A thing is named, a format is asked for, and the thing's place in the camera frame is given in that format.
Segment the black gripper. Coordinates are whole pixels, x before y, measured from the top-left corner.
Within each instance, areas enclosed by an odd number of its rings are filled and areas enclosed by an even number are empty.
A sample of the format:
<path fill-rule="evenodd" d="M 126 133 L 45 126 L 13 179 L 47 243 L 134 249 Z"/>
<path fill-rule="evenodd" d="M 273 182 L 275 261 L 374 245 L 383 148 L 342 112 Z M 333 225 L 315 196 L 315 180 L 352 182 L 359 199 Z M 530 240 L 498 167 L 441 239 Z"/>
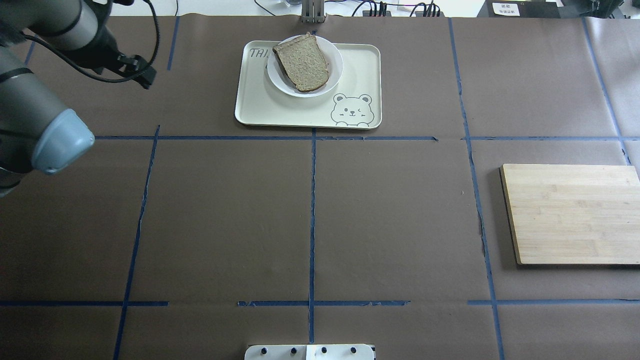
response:
<path fill-rule="evenodd" d="M 148 91 L 157 75 L 157 70 L 141 55 L 128 56 L 119 51 L 117 41 L 110 30 L 99 30 L 87 45 L 76 50 L 66 50 L 66 57 L 83 69 L 102 68 L 117 71 L 122 78 L 137 82 Z"/>

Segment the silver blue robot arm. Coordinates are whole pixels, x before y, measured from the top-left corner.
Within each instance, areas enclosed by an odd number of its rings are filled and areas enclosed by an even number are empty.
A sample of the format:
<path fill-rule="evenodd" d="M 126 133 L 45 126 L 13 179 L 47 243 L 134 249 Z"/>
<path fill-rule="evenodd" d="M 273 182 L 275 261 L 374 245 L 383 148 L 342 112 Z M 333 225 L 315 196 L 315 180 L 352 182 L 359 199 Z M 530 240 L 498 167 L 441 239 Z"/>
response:
<path fill-rule="evenodd" d="M 89 79 L 104 84 L 134 81 L 149 89 L 160 45 L 151 1 L 155 45 L 150 60 L 126 55 L 107 27 L 114 2 L 105 0 L 3 0 L 0 5 L 1 195 L 31 171 L 53 175 L 82 157 L 95 136 L 77 113 L 19 59 L 11 47 L 32 41 Z"/>

